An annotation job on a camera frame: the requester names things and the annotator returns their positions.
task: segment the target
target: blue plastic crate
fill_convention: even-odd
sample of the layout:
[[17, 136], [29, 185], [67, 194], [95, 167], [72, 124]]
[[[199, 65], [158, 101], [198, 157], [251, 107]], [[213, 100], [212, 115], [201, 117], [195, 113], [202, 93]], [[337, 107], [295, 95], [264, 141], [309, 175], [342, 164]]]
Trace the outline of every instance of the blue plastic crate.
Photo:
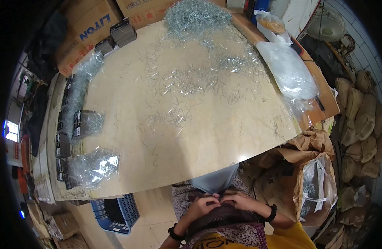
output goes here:
[[109, 232], [129, 235], [131, 228], [140, 217], [133, 194], [123, 195], [123, 198], [118, 198], [118, 203], [126, 222], [125, 224], [112, 222], [108, 219], [108, 216], [105, 213], [104, 199], [91, 201], [91, 207], [93, 208], [94, 216], [102, 229]]

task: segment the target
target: hand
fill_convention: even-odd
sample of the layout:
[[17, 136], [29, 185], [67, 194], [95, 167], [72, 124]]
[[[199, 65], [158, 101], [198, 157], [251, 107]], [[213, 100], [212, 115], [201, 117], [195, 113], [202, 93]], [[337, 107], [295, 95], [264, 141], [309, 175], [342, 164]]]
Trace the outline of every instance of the hand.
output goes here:
[[236, 209], [256, 212], [259, 201], [246, 195], [242, 191], [227, 190], [226, 195], [220, 200], [221, 203], [230, 204]]
[[205, 214], [208, 214], [213, 209], [221, 207], [218, 197], [218, 194], [213, 194], [213, 196], [210, 197], [197, 197], [185, 213], [184, 218], [188, 222], [193, 222]]

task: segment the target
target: yellow shirt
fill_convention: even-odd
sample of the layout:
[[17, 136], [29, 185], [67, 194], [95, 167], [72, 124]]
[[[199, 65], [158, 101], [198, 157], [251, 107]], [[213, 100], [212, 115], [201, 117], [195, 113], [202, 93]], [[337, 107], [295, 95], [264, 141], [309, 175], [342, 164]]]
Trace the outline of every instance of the yellow shirt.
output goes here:
[[[266, 235], [268, 249], [316, 249], [310, 237], [302, 228], [300, 222], [295, 222], [288, 229], [275, 229], [272, 235]], [[227, 240], [220, 234], [213, 233], [204, 236], [194, 244], [193, 249], [258, 249], [258, 247], [248, 247]]]

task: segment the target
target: black wristband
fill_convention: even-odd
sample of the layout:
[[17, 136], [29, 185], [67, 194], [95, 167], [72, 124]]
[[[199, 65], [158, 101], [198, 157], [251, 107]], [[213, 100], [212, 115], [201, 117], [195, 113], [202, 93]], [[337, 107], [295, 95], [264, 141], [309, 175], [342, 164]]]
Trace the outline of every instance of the black wristband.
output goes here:
[[267, 217], [267, 219], [265, 221], [268, 222], [268, 223], [272, 222], [276, 215], [277, 215], [277, 206], [275, 204], [273, 204], [271, 206], [271, 214], [270, 214], [269, 217]]
[[185, 236], [179, 236], [179, 235], [177, 235], [177, 234], [174, 232], [174, 228], [176, 227], [176, 225], [177, 225], [177, 223], [175, 223], [173, 227], [169, 228], [169, 229], [168, 229], [168, 233], [169, 233], [169, 236], [170, 236], [172, 239], [181, 242], [181, 241], [183, 241], [183, 240], [185, 239]]

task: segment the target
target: wooden tabletop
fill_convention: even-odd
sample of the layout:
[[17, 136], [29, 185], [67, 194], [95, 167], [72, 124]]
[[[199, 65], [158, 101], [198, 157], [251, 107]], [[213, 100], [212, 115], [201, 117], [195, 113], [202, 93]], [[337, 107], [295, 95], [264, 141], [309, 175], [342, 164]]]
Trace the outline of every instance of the wooden tabletop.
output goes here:
[[[211, 40], [226, 49], [227, 56], [237, 56], [245, 52], [246, 39], [236, 29], [231, 32], [231, 39], [227, 30], [214, 33]], [[107, 57], [89, 84], [84, 110], [103, 112], [105, 123], [99, 135], [85, 137], [76, 151], [89, 153], [100, 147], [120, 153], [119, 176], [103, 181], [95, 190], [66, 190], [56, 180], [54, 143], [48, 142], [55, 200], [115, 197], [188, 180], [265, 152], [306, 128], [289, 115], [263, 64], [255, 68], [259, 73], [254, 77], [218, 70], [214, 57], [199, 41], [175, 45], [165, 41], [166, 33], [164, 21], [138, 30], [138, 39]], [[202, 77], [210, 70], [225, 82], [220, 93], [187, 94], [180, 87], [165, 93], [171, 76], [190, 72], [198, 81], [199, 71]], [[64, 87], [56, 85], [58, 104], [49, 112], [49, 141], [56, 134]], [[324, 99], [322, 103], [329, 107]], [[333, 112], [326, 108], [307, 117], [315, 122]]]

